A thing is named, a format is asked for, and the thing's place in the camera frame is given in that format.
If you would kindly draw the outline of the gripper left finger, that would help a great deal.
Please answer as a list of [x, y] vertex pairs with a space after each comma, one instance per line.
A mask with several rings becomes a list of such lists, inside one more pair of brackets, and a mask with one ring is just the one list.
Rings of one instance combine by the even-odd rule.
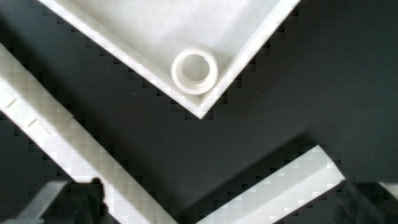
[[66, 181], [50, 181], [46, 183], [23, 211], [11, 219], [11, 224], [45, 224], [43, 214], [57, 199], [66, 184]]

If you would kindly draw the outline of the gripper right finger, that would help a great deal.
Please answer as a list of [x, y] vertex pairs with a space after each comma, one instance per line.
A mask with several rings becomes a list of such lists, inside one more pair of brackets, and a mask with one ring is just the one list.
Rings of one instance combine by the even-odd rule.
[[391, 194], [393, 198], [398, 200], [398, 183], [393, 182], [379, 182], [380, 187]]

